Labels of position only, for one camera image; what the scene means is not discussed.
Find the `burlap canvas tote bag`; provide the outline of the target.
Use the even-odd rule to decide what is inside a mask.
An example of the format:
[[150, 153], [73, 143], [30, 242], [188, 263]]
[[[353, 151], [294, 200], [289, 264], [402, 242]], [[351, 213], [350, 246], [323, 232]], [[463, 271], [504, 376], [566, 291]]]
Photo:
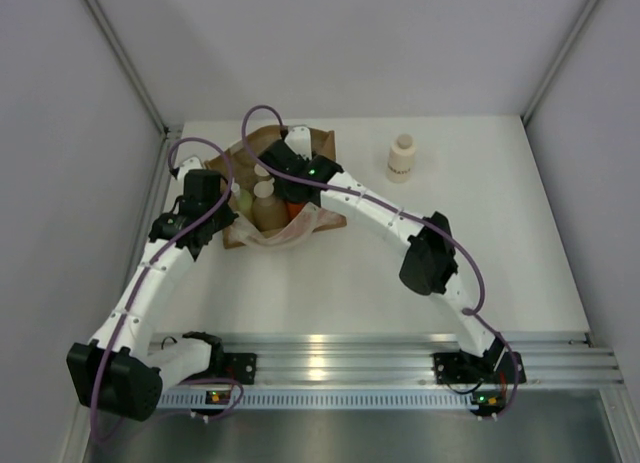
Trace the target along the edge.
[[[247, 148], [241, 141], [232, 144], [226, 151], [231, 170], [228, 170], [221, 157], [208, 160], [204, 166], [210, 170], [216, 170], [229, 178], [233, 183], [238, 183], [246, 189], [254, 201], [254, 186], [258, 183], [254, 174], [256, 161], [249, 155]], [[346, 218], [317, 206], [307, 203], [301, 213], [285, 228], [267, 232], [261, 232], [255, 226], [254, 218], [245, 218], [237, 211], [234, 196], [231, 191], [230, 207], [238, 214], [234, 223], [223, 230], [223, 246], [226, 249], [247, 246], [254, 249], [284, 249], [295, 246], [306, 240], [312, 233], [344, 227]]]

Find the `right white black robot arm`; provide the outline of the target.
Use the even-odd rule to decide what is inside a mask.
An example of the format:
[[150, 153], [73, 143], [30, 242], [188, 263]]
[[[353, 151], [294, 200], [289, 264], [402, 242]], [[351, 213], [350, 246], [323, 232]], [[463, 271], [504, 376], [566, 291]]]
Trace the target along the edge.
[[434, 356], [439, 383], [525, 382], [520, 355], [489, 329], [479, 314], [483, 304], [465, 290], [456, 257], [468, 253], [453, 239], [446, 216], [413, 215], [369, 191], [335, 161], [321, 155], [305, 158], [283, 140], [272, 143], [258, 163], [274, 176], [276, 192], [285, 200], [340, 214], [402, 256], [401, 283], [433, 302], [454, 324], [458, 351]]

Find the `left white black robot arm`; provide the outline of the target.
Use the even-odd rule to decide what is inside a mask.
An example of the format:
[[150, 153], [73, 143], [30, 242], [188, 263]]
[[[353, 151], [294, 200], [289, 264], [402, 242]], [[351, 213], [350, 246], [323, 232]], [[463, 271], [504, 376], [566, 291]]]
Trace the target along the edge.
[[75, 343], [66, 362], [80, 403], [92, 411], [145, 421], [164, 391], [188, 378], [219, 380], [226, 359], [219, 338], [187, 332], [163, 351], [149, 350], [177, 284], [213, 235], [236, 214], [226, 178], [207, 169], [178, 170], [183, 183], [174, 212], [152, 224], [141, 261], [118, 304], [86, 344]]

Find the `white round cap bottle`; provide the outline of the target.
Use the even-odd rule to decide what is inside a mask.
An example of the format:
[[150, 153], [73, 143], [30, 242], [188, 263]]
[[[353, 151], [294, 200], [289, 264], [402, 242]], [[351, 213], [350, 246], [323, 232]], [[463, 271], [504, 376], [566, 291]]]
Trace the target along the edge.
[[393, 183], [407, 182], [414, 167], [416, 146], [409, 134], [399, 135], [391, 144], [387, 159], [386, 177]]

